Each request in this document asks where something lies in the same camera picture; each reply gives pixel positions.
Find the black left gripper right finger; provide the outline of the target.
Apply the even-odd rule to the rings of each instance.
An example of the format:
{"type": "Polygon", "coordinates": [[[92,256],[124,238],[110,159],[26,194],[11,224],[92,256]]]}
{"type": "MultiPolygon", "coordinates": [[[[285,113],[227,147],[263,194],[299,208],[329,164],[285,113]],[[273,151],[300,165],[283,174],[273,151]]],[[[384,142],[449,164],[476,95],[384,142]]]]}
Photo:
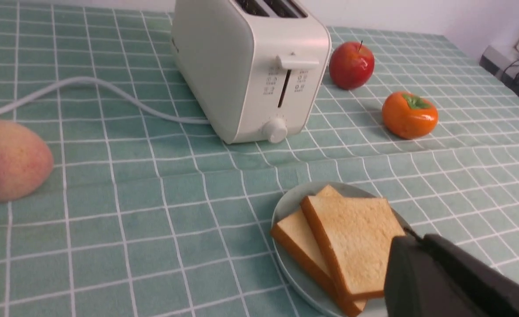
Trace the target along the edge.
{"type": "Polygon", "coordinates": [[[519,283],[437,234],[424,235],[423,246],[489,317],[519,317],[519,283]]]}

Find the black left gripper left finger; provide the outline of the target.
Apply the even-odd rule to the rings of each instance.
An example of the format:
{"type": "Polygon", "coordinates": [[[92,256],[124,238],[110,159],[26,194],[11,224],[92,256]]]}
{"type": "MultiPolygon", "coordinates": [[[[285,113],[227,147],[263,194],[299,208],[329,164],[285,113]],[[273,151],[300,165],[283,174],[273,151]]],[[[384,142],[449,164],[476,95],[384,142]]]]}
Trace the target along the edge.
{"type": "Polygon", "coordinates": [[[389,317],[483,317],[412,229],[392,239],[384,284],[389,317]]]}

